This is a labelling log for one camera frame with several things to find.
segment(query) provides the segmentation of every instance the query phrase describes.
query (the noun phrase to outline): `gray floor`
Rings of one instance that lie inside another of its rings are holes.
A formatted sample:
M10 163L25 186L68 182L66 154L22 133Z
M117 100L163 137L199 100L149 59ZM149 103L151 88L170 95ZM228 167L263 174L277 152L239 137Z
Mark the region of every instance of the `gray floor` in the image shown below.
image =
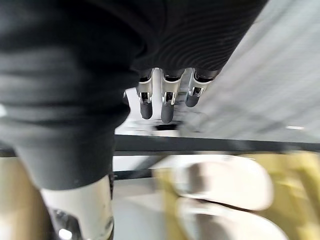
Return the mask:
M152 178L114 183L114 240L164 240L165 220L161 195Z

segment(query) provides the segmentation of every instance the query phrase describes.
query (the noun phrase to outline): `black fabric sleeve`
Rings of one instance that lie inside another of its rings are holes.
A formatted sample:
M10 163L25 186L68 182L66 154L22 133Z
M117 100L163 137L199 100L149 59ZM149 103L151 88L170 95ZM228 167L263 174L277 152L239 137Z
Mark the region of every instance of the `black fabric sleeve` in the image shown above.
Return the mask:
M38 188L65 190L112 171L114 129L145 42L91 1L0 0L0 138Z

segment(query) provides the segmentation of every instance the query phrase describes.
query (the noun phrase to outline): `black metal bar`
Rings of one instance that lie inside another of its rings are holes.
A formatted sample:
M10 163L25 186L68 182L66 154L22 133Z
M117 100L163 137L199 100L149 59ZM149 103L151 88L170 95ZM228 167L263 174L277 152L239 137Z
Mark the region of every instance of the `black metal bar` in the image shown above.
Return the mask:
M115 171L114 180L145 179L152 177L151 169Z
M115 156L188 155L195 152L283 153L290 150L320 152L320 143L231 140L191 137L115 135ZM13 149L0 143L0 157L15 157Z

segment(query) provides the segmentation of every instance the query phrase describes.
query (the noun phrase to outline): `blurry white object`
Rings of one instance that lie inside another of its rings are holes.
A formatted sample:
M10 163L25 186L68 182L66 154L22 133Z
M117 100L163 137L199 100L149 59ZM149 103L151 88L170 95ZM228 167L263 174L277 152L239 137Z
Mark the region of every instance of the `blurry white object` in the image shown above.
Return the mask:
M304 126L286 126L286 129L293 129L293 130L304 130Z
M179 155L173 185L182 197L248 210L267 209L274 189L267 171L252 159L231 155Z
M177 216L189 240L289 240L268 219L215 203L181 197Z
M114 228L109 176L74 189L40 190L51 211L52 225L62 240L107 240Z

